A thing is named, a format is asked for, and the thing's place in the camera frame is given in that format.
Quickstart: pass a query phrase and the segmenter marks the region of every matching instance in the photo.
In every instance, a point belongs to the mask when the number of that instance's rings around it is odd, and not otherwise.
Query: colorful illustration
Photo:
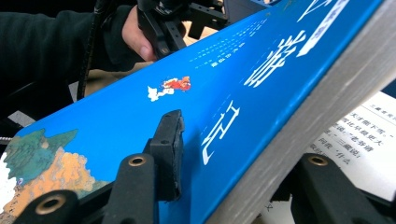
[[[13,138],[0,160],[0,223],[12,223],[29,202],[52,190],[72,189],[81,198],[107,184],[91,176],[84,156],[64,151],[76,134],[47,138],[39,130]]]
[[[161,91],[158,91],[158,89],[148,86],[148,98],[151,99],[151,102],[154,102],[158,100],[161,96],[165,96],[166,94],[174,94],[175,90],[188,91],[190,88],[190,77],[183,77],[182,79],[174,77],[163,82],[160,87]]]

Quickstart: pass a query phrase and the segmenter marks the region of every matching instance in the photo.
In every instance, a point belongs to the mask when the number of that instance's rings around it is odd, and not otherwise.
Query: illustrated character
[[[169,79],[162,84],[162,87],[164,89],[187,91],[191,88],[190,77],[183,77],[181,80],[177,78]]]

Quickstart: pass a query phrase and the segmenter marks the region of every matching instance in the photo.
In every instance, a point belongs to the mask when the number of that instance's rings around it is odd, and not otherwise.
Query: blue book cover
[[[182,195],[160,203],[160,221],[205,222],[380,3],[280,1],[22,129],[0,162],[1,218],[110,183],[180,109]]]

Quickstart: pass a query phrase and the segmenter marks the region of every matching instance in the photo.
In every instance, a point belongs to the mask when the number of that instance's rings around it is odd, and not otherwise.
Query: black cable
[[[111,15],[116,9],[116,0],[97,0],[95,8],[93,11],[93,20],[90,30],[90,35],[88,37],[88,45],[85,51],[84,60],[79,74],[78,79],[78,91],[77,100],[84,98],[85,88],[87,86],[88,74],[91,70],[92,55],[94,49],[94,42],[96,35],[106,20],[106,18]]]

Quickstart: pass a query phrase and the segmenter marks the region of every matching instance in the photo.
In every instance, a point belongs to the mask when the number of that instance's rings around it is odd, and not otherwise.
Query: black machine part
[[[227,17],[218,10],[219,2],[205,7],[187,0],[138,0],[139,28],[154,47],[158,59],[183,49],[185,27],[182,21],[191,21],[189,36],[199,39],[204,27],[222,29]]]
[[[334,161],[318,154],[302,156],[272,201],[288,201],[290,195],[291,213],[296,224],[395,223],[395,201],[373,203]]]
[[[72,190],[44,194],[14,223],[158,223],[158,201],[181,196],[183,131],[180,110],[163,115],[144,153],[122,160],[114,182],[80,200]]]

